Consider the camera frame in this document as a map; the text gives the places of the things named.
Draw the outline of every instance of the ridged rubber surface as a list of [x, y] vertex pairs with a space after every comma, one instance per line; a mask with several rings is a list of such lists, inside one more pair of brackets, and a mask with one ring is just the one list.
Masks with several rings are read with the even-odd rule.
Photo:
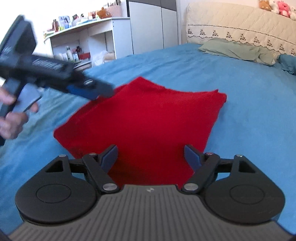
[[13, 241], [288, 241], [275, 222], [239, 226], [209, 213], [198, 196], [173, 185], [126, 185], [104, 195], [95, 208], [74, 222], [55, 226], [22, 224]]

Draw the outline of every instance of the finger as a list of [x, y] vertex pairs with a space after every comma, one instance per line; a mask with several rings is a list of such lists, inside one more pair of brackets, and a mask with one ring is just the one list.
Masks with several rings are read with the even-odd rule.
[[18, 134], [16, 132], [12, 133], [10, 131], [6, 131], [6, 130], [2, 130], [2, 129], [0, 129], [0, 135], [4, 139], [15, 139], [18, 136]]
[[30, 111], [36, 113], [36, 112], [38, 112], [38, 110], [39, 110], [39, 106], [38, 106], [38, 104], [35, 102], [35, 103], [31, 106]]
[[6, 121], [6, 120], [0, 121], [0, 130], [11, 131], [12, 128], [13, 128], [13, 125], [9, 121]]
[[23, 124], [27, 123], [29, 120], [28, 116], [26, 113], [12, 113], [9, 112], [6, 115], [5, 122], [11, 123], [12, 125], [14, 124], [15, 126], [22, 126]]
[[0, 87], [0, 102], [4, 104], [13, 104], [16, 98], [10, 95], [3, 87]]

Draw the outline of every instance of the brown stuffed toy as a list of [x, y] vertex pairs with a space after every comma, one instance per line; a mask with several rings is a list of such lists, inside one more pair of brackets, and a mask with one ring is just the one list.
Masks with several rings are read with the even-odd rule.
[[106, 9], [104, 9], [103, 7], [100, 11], [97, 12], [97, 15], [99, 16], [100, 19], [112, 17], [111, 14], [108, 13]]
[[271, 11], [271, 7], [269, 6], [268, 1], [264, 1], [264, 0], [259, 2], [259, 8], [263, 10]]

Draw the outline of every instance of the red cloth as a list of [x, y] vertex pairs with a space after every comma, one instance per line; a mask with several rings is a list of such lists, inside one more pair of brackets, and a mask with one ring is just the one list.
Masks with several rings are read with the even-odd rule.
[[123, 184], [184, 184], [193, 174], [184, 145], [204, 151], [226, 95], [180, 92], [144, 78], [118, 87], [75, 113], [54, 137], [75, 157], [118, 146], [110, 177]]

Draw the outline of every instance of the human hand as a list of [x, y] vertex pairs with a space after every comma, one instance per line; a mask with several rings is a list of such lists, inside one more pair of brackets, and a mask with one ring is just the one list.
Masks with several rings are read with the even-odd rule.
[[[0, 102], [4, 104], [13, 104], [16, 98], [10, 95], [4, 88], [0, 87]], [[34, 103], [30, 111], [37, 112], [38, 104]], [[15, 139], [22, 131], [22, 126], [29, 120], [26, 113], [9, 112], [6, 117], [0, 117], [0, 135], [4, 139]]]

